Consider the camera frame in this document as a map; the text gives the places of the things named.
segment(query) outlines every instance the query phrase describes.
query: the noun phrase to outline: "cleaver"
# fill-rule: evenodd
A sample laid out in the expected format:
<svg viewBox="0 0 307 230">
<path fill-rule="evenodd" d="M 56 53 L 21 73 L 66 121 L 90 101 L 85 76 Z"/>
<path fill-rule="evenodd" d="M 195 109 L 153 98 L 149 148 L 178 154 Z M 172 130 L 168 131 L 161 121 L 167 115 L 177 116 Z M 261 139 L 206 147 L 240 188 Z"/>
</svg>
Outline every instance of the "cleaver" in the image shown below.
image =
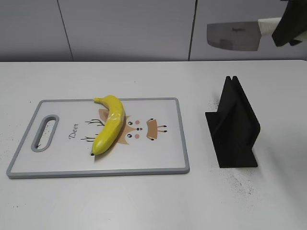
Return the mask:
<svg viewBox="0 0 307 230">
<path fill-rule="evenodd" d="M 260 39 L 272 35 L 281 18 L 259 19 L 257 22 L 207 24 L 207 43 L 213 47 L 257 51 Z M 307 31 L 295 38 L 307 41 Z"/>
</svg>

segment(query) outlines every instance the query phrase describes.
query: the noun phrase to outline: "white table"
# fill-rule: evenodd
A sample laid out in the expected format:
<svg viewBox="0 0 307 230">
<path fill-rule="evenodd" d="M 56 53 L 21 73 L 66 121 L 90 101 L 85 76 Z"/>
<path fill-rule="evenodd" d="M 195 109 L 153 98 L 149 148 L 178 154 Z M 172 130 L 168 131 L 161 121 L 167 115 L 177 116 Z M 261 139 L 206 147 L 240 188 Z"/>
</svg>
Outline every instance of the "white table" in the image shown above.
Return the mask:
<svg viewBox="0 0 307 230">
<path fill-rule="evenodd" d="M 258 168 L 218 167 L 204 112 L 216 110 L 226 75 L 238 76 L 260 122 Z M 177 97 L 190 173 L 6 176 L 40 100 L 107 94 Z M 0 229 L 305 230 L 306 98 L 307 62 L 299 60 L 0 63 Z"/>
</svg>

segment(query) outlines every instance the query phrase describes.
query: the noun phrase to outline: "yellow banana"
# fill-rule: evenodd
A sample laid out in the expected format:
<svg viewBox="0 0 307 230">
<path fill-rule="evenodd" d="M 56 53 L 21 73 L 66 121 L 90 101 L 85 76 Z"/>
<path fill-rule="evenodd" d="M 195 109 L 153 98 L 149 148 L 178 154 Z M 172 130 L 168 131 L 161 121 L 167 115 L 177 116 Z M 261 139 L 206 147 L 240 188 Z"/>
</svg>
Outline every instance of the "yellow banana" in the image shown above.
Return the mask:
<svg viewBox="0 0 307 230">
<path fill-rule="evenodd" d="M 92 147 L 92 155 L 99 155 L 107 151 L 117 138 L 124 123 L 125 111 L 123 104 L 113 95 L 94 98 L 94 101 L 101 103 L 109 110 L 105 127 L 95 138 Z"/>
</svg>

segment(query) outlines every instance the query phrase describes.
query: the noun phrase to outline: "knife block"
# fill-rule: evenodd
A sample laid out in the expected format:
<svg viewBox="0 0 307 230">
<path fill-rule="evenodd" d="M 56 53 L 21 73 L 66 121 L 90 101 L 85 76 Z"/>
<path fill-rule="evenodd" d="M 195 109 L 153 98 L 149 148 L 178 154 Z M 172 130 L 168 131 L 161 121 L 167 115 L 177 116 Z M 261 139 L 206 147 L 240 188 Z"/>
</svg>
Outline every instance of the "knife block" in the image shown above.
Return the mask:
<svg viewBox="0 0 307 230">
<path fill-rule="evenodd" d="M 226 77 L 217 112 L 205 114 L 220 168 L 257 167 L 260 124 L 236 76 Z"/>
</svg>

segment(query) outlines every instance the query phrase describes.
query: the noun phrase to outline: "white cabinet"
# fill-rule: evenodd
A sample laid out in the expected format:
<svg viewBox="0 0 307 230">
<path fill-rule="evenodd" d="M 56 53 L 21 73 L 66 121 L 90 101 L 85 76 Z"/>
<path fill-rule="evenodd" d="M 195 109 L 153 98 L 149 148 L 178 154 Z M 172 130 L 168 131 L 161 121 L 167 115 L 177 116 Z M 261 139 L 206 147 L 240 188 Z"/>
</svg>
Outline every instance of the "white cabinet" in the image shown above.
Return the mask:
<svg viewBox="0 0 307 230">
<path fill-rule="evenodd" d="M 56 0 L 0 1 L 0 61 L 71 61 Z"/>
<path fill-rule="evenodd" d="M 198 0 L 190 60 L 307 59 L 307 42 L 276 47 L 272 37 L 262 37 L 258 51 L 233 51 L 207 43 L 207 24 L 257 21 L 282 17 L 287 1 Z"/>
<path fill-rule="evenodd" d="M 59 0 L 75 61 L 188 60 L 194 0 Z"/>
</svg>

